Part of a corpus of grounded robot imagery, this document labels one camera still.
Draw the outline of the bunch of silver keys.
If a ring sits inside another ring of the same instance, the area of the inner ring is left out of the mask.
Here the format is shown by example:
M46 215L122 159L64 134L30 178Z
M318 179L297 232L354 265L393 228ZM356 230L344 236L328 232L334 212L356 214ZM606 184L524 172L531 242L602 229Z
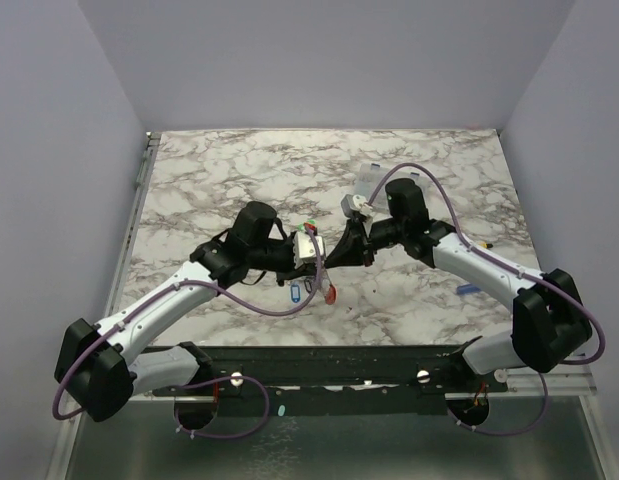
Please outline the bunch of silver keys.
M314 275L307 276L303 279L303 286L307 293L311 293L313 290L318 290L323 294L326 294L331 288L332 282L326 272L322 272L319 278Z

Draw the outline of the green key tag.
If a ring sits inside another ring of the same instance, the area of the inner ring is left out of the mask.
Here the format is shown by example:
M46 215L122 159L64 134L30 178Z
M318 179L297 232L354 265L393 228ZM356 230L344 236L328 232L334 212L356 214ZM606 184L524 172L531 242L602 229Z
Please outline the green key tag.
M313 220L304 221L298 226L298 229L300 231L311 230L313 233L317 232L317 226Z

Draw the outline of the red black key holder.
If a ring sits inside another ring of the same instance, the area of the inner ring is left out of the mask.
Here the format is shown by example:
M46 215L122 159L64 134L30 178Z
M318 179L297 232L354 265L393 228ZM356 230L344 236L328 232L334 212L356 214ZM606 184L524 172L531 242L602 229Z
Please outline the red black key holder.
M326 272L323 272L320 280L320 292L327 305L333 305L337 299L337 290Z

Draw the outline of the blue key tag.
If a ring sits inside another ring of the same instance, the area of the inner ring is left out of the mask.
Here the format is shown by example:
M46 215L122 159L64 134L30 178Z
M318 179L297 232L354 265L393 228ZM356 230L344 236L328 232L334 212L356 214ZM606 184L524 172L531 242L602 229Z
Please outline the blue key tag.
M290 299L294 304L298 304L302 300L301 287L297 283L290 285Z

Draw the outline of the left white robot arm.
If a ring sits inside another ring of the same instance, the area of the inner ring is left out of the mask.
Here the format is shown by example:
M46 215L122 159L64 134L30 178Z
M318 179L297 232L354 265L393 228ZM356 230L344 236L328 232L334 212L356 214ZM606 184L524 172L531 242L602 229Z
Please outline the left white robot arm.
M210 371L201 350L190 344L153 353L146 349L193 309L218 296L236 301L229 289L251 270L289 274L307 267L321 276L325 246L316 227L306 223L272 237L272 230L281 227L274 208L251 201L230 228L200 244L168 280L140 300L94 324L73 322L65 331L54 372L58 390L53 417L71 417L60 410L63 394L100 422L135 395L171 386L191 395L203 392Z

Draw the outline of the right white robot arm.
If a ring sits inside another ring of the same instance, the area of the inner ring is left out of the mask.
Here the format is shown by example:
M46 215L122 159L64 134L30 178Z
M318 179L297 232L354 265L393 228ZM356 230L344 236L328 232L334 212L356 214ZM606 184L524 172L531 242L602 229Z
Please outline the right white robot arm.
M448 367L456 389L470 391L498 369L547 373L591 338L591 324L578 307L579 293L568 273L525 271L463 241L456 227L430 218L423 192L411 179L392 180L385 192L389 216L380 221L374 220L365 197L342 199L345 230L324 266L370 266L380 250L400 245L409 257L462 278L502 304L512 315L511 329L461 348L459 359Z

